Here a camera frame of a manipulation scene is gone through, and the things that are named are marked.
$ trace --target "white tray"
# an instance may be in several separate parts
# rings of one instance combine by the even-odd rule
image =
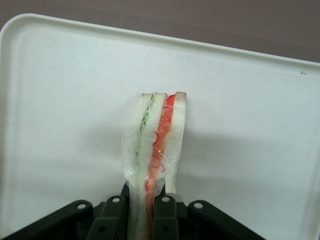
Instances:
[[[0,237],[119,193],[139,95],[184,91],[184,202],[270,240],[318,239],[320,64],[35,14],[0,46]]]

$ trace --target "plastic tray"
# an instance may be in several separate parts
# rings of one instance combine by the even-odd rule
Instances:
[[[270,240],[318,239],[320,64],[35,14],[0,47],[0,237],[119,193],[140,94],[183,91],[184,202]]]

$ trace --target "screw hole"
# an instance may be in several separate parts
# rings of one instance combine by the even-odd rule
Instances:
[[[163,226],[163,227],[162,227],[162,231],[168,232],[168,230],[169,230],[169,227],[168,227],[168,226]]]
[[[77,209],[84,209],[87,205],[85,205],[84,203],[80,203],[78,204],[78,206],[76,206]]]
[[[106,229],[105,226],[100,226],[98,230],[99,230],[100,233],[102,233],[102,232],[104,232],[104,231],[107,230],[107,229]]]
[[[163,198],[161,198],[161,201],[164,203],[170,202],[170,198],[167,196],[164,196]]]
[[[114,199],[112,199],[112,202],[113,202],[113,203],[118,203],[118,202],[120,202],[120,198],[115,197]]]
[[[204,207],[200,202],[196,202],[195,204],[193,204],[193,206],[194,206],[196,209],[202,209],[202,208]]]

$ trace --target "shredded carrot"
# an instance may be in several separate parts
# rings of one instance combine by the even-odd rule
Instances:
[[[155,187],[157,184],[157,174],[160,167],[163,167],[162,172],[165,171],[165,167],[162,164],[162,157],[166,147],[166,136],[171,130],[172,117],[174,112],[174,103],[176,95],[170,95],[162,109],[162,114],[160,122],[157,128],[156,140],[153,143],[152,157],[149,164],[149,176],[145,182],[146,191],[146,215],[148,221],[148,239],[151,239],[152,233],[152,220],[153,220],[153,209],[154,209],[154,197],[155,197]]]

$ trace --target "metal screw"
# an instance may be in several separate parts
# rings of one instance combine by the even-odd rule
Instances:
[[[115,197],[114,199],[112,199],[112,202],[113,202],[113,203],[118,203],[118,202],[120,202],[120,198]]]
[[[161,198],[161,201],[164,203],[170,202],[170,198],[167,196],[164,196],[163,198]]]
[[[193,206],[194,206],[196,209],[202,209],[202,208],[204,207],[200,202],[196,202],[195,204],[193,204]]]
[[[78,206],[76,206],[77,209],[84,209],[87,205],[84,203],[80,203]]]

